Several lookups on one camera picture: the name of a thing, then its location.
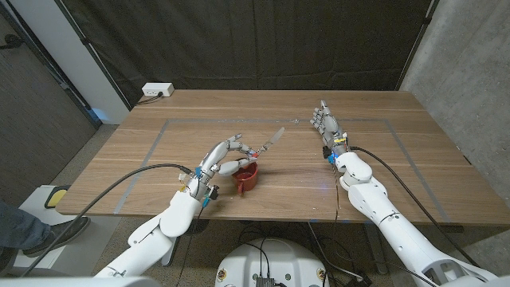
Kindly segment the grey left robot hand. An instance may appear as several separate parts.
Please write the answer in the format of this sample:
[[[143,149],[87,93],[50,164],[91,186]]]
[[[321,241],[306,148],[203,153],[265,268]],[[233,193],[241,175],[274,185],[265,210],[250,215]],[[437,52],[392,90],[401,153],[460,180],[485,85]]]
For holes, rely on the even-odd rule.
[[[188,181],[186,193],[196,200],[201,200],[209,189],[209,181],[215,175],[232,175],[240,168],[257,161],[258,152],[240,142],[241,137],[242,134],[237,134],[212,147],[198,165],[198,171]],[[230,151],[239,151],[245,157],[221,163]]]

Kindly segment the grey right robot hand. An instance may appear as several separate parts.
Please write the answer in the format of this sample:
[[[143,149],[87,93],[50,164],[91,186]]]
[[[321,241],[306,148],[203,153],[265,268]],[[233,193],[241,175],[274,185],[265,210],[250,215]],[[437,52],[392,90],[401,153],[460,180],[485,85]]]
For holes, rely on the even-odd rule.
[[[338,156],[348,152],[347,134],[331,114],[325,100],[321,100],[320,107],[314,109],[310,123],[322,136],[324,145],[334,155]]]

